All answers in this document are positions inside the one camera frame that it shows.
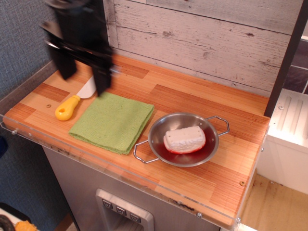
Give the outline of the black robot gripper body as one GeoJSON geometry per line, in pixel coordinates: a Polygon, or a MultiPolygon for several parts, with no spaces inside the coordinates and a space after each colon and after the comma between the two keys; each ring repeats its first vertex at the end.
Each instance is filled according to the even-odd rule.
{"type": "Polygon", "coordinates": [[[52,7],[55,21],[41,24],[48,47],[61,49],[77,61],[91,66],[113,65],[113,49],[100,37],[96,25],[95,7],[52,7]]]}

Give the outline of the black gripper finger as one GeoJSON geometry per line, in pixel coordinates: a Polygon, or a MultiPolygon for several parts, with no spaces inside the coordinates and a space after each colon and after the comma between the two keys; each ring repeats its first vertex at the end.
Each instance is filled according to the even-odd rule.
{"type": "Polygon", "coordinates": [[[63,79],[70,78],[77,71],[74,58],[65,51],[49,47],[49,53],[63,79]]]}
{"type": "Polygon", "coordinates": [[[111,87],[112,67],[113,65],[107,67],[97,67],[93,65],[91,66],[98,96],[101,96],[104,91],[111,87]]]}

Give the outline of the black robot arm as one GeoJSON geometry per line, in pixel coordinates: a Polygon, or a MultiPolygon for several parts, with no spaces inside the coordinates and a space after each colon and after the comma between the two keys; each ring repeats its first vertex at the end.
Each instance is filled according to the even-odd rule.
{"type": "Polygon", "coordinates": [[[98,95],[111,87],[113,49],[107,36],[107,26],[101,0],[47,0],[54,12],[55,22],[41,27],[45,43],[63,79],[76,71],[76,61],[92,68],[98,95]]]}

